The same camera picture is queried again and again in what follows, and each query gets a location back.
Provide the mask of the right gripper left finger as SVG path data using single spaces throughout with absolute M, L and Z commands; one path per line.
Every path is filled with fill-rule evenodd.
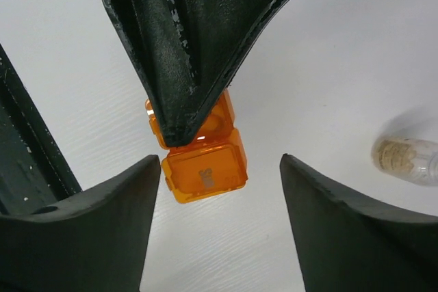
M 30 215 L 1 217 L 2 291 L 138 291 L 161 169 L 149 155 Z

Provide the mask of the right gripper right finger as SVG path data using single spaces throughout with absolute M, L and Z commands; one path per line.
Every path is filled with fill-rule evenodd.
M 437 218 L 373 199 L 292 155 L 283 193 L 307 291 L 436 291 Z

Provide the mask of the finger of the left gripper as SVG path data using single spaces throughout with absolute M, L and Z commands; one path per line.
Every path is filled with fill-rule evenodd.
M 164 142 L 188 145 L 289 0 L 102 0 Z

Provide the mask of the clear pill bottle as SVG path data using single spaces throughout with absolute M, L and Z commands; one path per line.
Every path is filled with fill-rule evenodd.
M 437 186 L 437 143 L 415 138 L 384 135 L 371 150 L 381 172 L 419 186 Z

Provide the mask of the orange pill organizer box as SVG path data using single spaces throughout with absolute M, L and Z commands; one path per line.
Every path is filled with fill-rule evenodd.
M 225 90 L 190 144 L 165 144 L 150 101 L 145 108 L 152 132 L 168 151 L 162 170 L 169 190 L 181 204 L 227 193 L 245 186 L 247 160 L 229 91 Z

